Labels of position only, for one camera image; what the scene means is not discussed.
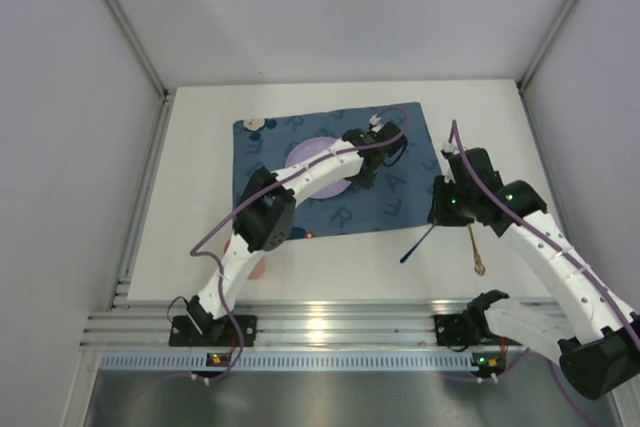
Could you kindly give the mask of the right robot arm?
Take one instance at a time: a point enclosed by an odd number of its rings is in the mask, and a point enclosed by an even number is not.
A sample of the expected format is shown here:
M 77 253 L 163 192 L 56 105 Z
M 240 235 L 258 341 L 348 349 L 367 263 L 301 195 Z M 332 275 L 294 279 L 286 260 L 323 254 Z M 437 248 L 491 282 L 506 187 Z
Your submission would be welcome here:
M 500 290 L 436 322 L 451 349 L 504 338 L 557 365 L 583 397 L 596 400 L 639 374 L 639 314 L 620 299 L 561 232 L 527 182 L 503 183 L 487 151 L 446 143 L 449 170 L 434 180 L 430 222 L 490 228 L 531 269 L 564 314 L 559 322 Z

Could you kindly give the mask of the blue letter-print placemat cloth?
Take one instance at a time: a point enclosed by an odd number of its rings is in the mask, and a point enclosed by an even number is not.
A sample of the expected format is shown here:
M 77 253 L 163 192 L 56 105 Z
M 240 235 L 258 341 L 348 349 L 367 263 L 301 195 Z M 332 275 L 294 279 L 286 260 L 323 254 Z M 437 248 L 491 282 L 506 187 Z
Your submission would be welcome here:
M 232 228 L 253 249 L 420 227 L 441 173 L 417 102 L 237 121 L 233 154 Z

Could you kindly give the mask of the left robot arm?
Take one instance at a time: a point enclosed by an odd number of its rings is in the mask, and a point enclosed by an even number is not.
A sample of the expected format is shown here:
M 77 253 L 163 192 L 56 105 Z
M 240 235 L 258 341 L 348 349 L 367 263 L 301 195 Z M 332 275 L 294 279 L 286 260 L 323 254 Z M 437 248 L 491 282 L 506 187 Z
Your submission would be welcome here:
M 205 287 L 183 300 L 186 313 L 171 320 L 169 345 L 242 349 L 255 318 L 235 318 L 233 306 L 258 262 L 289 239 L 296 209 L 339 180 L 371 187 L 386 160 L 406 144 L 397 125 L 375 117 L 369 130 L 349 130 L 302 162 L 276 171 L 257 169 L 237 207 L 191 249 L 191 257 L 208 257 L 217 269 Z

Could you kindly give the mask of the purple plastic plate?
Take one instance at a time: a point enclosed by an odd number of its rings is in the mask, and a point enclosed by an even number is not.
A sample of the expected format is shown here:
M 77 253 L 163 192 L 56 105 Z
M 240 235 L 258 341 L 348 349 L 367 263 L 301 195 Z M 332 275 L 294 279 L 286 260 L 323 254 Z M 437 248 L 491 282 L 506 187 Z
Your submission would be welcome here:
M 335 142 L 336 139 L 332 137 L 309 138 L 291 150 L 286 158 L 285 167 L 288 168 L 295 164 L 304 162 L 328 149 Z M 341 179 L 317 191 L 315 194 L 310 195 L 309 198 L 314 200 L 330 199 L 345 192 L 350 185 L 351 183 L 349 181 Z

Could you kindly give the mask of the blue metallic fork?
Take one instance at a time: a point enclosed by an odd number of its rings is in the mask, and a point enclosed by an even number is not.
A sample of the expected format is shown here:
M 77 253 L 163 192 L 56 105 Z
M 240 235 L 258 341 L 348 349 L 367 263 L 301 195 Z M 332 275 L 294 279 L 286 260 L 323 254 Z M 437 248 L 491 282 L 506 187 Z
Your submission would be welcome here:
M 404 264 L 412 255 L 413 253 L 420 247 L 420 245 L 424 242 L 424 240 L 426 238 L 428 238 L 428 236 L 433 232 L 433 230 L 435 229 L 436 225 L 430 225 L 429 228 L 427 229 L 427 231 L 416 241 L 416 243 L 408 249 L 408 251 L 400 258 L 399 263 L 400 264 Z

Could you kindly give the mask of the orange plastic cup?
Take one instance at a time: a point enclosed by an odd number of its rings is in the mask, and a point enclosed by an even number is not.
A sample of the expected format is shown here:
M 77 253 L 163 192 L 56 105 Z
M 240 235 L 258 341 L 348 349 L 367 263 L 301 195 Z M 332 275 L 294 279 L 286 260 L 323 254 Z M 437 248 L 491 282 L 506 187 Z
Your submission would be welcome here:
M 258 280 L 264 276 L 266 271 L 266 260 L 261 258 L 253 267 L 251 273 L 248 276 L 249 280 Z

